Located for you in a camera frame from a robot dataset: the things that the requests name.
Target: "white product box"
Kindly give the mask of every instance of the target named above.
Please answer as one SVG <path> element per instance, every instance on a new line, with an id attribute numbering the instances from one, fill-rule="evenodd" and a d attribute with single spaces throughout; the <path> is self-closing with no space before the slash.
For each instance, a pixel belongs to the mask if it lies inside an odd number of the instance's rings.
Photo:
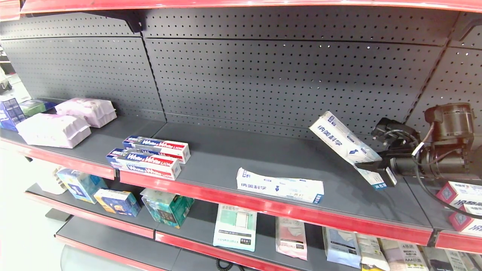
<path id="1" fill-rule="evenodd" d="M 88 123 L 78 117 L 35 114 L 16 126 L 29 145 L 73 148 L 91 134 Z"/>
<path id="2" fill-rule="evenodd" d="M 330 111 L 326 111 L 311 127 L 310 130 L 316 134 L 324 143 L 334 150 L 345 161 L 355 169 L 372 185 L 376 190 L 387 187 L 383 178 L 376 172 L 359 169 L 355 163 L 380 161 L 382 158 L 376 151 L 360 141 L 342 122 L 340 122 Z"/>
<path id="3" fill-rule="evenodd" d="M 457 208 L 464 204 L 482 206 L 482 186 L 448 181 L 437 198 Z"/>
<path id="4" fill-rule="evenodd" d="M 267 177 L 242 167 L 236 176 L 238 189 L 318 204 L 324 195 L 322 181 Z"/>

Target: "teal product box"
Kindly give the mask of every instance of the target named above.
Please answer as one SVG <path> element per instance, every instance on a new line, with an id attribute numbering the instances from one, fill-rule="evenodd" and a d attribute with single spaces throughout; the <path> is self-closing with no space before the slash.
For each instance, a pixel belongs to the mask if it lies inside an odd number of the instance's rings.
<path id="1" fill-rule="evenodd" d="M 57 172 L 59 179 L 65 184 L 74 198 L 96 204 L 94 194 L 107 185 L 101 177 L 78 170 L 62 168 Z"/>
<path id="2" fill-rule="evenodd" d="M 141 192 L 142 202 L 152 218 L 159 222 L 181 228 L 194 203 L 194 199 L 181 195 L 146 188 Z"/>

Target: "tissue pack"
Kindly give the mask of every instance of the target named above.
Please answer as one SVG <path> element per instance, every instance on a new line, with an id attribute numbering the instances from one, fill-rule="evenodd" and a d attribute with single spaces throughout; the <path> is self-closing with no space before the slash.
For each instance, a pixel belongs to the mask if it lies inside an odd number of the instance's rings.
<path id="1" fill-rule="evenodd" d="M 302 221 L 276 217 L 276 252 L 307 260 L 305 224 Z"/>
<path id="2" fill-rule="evenodd" d="M 219 204 L 214 226 L 213 246 L 253 252 L 258 213 L 241 207 Z"/>
<path id="3" fill-rule="evenodd" d="M 84 119 L 74 116 L 36 114 L 17 125 L 29 145 L 73 148 L 91 134 Z"/>
<path id="4" fill-rule="evenodd" d="M 323 227 L 326 260 L 360 268 L 360 248 L 355 233 Z"/>
<path id="5" fill-rule="evenodd" d="M 132 135 L 123 141 L 123 145 L 126 149 L 139 149 L 152 154 L 177 158 L 181 164 L 185 164 L 191 157 L 189 145 L 183 142 Z"/>
<path id="6" fill-rule="evenodd" d="M 146 188 L 141 192 L 142 202 L 152 218 L 177 229 L 181 228 L 194 199 Z"/>
<path id="7" fill-rule="evenodd" d="M 94 197 L 109 213 L 135 217 L 141 210 L 131 192 L 99 189 Z"/>
<path id="8" fill-rule="evenodd" d="M 101 177 L 94 176 L 78 170 L 62 168 L 57 176 L 65 184 L 72 195 L 79 200 L 96 204 L 94 194 L 101 188 L 107 188 Z"/>
<path id="9" fill-rule="evenodd" d="M 73 98 L 55 106 L 58 115 L 71 115 L 84 118 L 87 123 L 100 128 L 117 117 L 111 101 Z"/>
<path id="10" fill-rule="evenodd" d="M 315 203 L 321 202 L 324 189 L 322 181 L 276 178 L 261 176 L 242 167 L 236 175 L 239 190 L 261 193 L 270 196 Z"/>
<path id="11" fill-rule="evenodd" d="M 382 190 L 387 187 L 380 174 L 357 168 L 355 163 L 380 161 L 382 158 L 368 145 L 359 140 L 340 120 L 330 111 L 326 111 L 311 127 L 310 130 L 316 134 L 325 144 L 334 150 L 345 161 L 370 183 L 375 190 Z M 389 168 L 386 168 L 388 176 L 393 185 L 397 179 Z"/>
<path id="12" fill-rule="evenodd" d="M 0 127 L 18 132 L 16 126 L 26 119 L 15 98 L 0 101 Z"/>

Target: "toothpaste box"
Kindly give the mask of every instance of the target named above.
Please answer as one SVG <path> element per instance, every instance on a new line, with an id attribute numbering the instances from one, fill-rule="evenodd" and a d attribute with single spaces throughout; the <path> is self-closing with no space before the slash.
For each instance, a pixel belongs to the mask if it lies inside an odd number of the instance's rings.
<path id="1" fill-rule="evenodd" d="M 437 198 L 457 208 L 464 204 L 482 206 L 482 186 L 449 181 Z"/>
<path id="2" fill-rule="evenodd" d="M 380 161 L 382 158 L 368 145 L 360 141 L 340 120 L 330 111 L 326 111 L 311 127 L 310 130 L 316 134 L 324 143 L 334 150 L 345 161 L 353 165 L 355 169 L 372 185 L 375 190 L 382 190 L 387 187 L 379 173 L 360 169 L 356 163 Z M 397 180 L 389 168 L 386 168 L 393 185 Z"/>
<path id="3" fill-rule="evenodd" d="M 140 172 L 154 177 L 176 180 L 181 172 L 179 160 L 168 156 L 128 150 L 116 157 L 121 169 Z"/>
<path id="4" fill-rule="evenodd" d="M 185 164 L 191 157 L 189 145 L 182 142 L 132 135 L 123 141 L 123 145 L 126 149 L 139 149 L 153 154 L 177 158 L 181 164 Z"/>
<path id="5" fill-rule="evenodd" d="M 467 213 L 482 216 L 482 206 L 464 204 L 460 210 Z M 482 236 L 482 219 L 475 219 L 461 213 L 454 212 L 449 220 L 456 231 Z"/>
<path id="6" fill-rule="evenodd" d="M 236 176 L 238 189 L 318 204 L 323 199 L 322 181 L 261 176 L 242 167 Z"/>

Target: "white tissue pack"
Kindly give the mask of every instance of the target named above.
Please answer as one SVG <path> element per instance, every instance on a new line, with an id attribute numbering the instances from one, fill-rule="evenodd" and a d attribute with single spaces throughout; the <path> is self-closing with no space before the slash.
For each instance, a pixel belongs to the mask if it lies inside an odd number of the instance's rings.
<path id="1" fill-rule="evenodd" d="M 360 268 L 361 254 L 355 233 L 323 227 L 326 260 Z"/>
<path id="2" fill-rule="evenodd" d="M 256 242 L 257 215 L 258 213 L 252 210 L 220 204 L 214 226 L 213 246 L 253 252 Z"/>
<path id="3" fill-rule="evenodd" d="M 387 187 L 380 174 L 355 166 L 355 163 L 380 161 L 382 160 L 380 155 L 359 140 L 330 111 L 326 111 L 309 129 L 341 158 L 350 163 L 375 190 L 382 190 Z M 393 185 L 397 184 L 397 179 L 395 179 L 391 170 L 389 168 L 386 168 L 386 170 Z"/>
<path id="4" fill-rule="evenodd" d="M 73 148 L 91 134 L 88 123 L 74 116 L 35 114 L 17 124 L 29 145 Z"/>
<path id="5" fill-rule="evenodd" d="M 318 204 L 324 195 L 322 181 L 267 177 L 242 167 L 236 175 L 239 190 Z"/>
<path id="6" fill-rule="evenodd" d="M 308 249 L 304 222 L 276 217 L 276 252 L 307 260 Z"/>
<path id="7" fill-rule="evenodd" d="M 58 115 L 81 116 L 87 123 L 100 128 L 117 117 L 111 101 L 73 98 L 55 106 Z"/>

